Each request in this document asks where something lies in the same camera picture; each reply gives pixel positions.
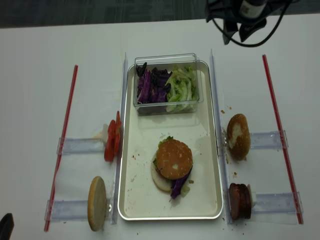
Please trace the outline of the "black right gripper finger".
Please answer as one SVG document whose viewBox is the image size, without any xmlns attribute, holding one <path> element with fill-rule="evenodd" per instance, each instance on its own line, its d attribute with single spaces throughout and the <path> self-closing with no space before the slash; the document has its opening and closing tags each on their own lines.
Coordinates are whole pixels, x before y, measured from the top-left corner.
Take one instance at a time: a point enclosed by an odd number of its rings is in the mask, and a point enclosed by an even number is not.
<svg viewBox="0 0 320 240">
<path fill-rule="evenodd" d="M 245 25 L 241 24 L 239 29 L 239 37 L 240 41 L 244 42 L 247 40 L 253 33 L 257 32 L 260 29 L 263 29 L 267 24 L 267 20 L 264 19 L 258 23 L 255 23 L 254 25 Z"/>
</svg>

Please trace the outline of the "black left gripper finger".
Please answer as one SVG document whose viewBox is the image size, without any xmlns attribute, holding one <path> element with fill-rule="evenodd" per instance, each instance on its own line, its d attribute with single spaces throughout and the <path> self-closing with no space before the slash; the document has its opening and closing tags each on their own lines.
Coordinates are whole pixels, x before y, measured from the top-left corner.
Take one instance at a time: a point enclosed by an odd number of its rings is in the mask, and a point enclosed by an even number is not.
<svg viewBox="0 0 320 240">
<path fill-rule="evenodd" d="M 229 21 L 229 20 L 223 20 L 223 31 L 226 33 L 226 35 L 230 38 L 233 37 L 235 33 L 238 32 L 238 25 L 235 22 Z M 224 45 L 228 45 L 230 42 L 230 39 L 223 35 L 223 42 Z"/>
</svg>

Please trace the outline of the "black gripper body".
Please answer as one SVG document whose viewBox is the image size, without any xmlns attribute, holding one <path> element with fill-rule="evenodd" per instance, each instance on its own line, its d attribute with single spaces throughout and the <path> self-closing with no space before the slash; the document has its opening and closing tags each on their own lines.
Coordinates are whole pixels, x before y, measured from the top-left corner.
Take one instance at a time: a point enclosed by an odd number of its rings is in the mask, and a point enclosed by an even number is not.
<svg viewBox="0 0 320 240">
<path fill-rule="evenodd" d="M 208 0 L 206 21 L 222 19 L 234 23 L 254 25 L 277 10 L 295 3 L 294 0 Z"/>
</svg>

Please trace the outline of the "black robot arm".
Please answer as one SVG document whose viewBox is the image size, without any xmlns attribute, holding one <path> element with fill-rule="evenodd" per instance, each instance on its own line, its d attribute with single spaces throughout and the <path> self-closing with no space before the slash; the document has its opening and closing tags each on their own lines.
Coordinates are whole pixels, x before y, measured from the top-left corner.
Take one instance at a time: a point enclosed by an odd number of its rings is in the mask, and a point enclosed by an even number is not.
<svg viewBox="0 0 320 240">
<path fill-rule="evenodd" d="M 221 32 L 223 43 L 229 42 L 245 47 L 256 48 L 265 44 L 279 27 L 283 16 L 295 0 L 207 0 L 205 5 L 206 22 L 213 22 Z M 280 10 L 279 18 L 270 33 L 260 42 L 245 44 L 253 33 L 263 29 L 267 17 Z"/>
</svg>

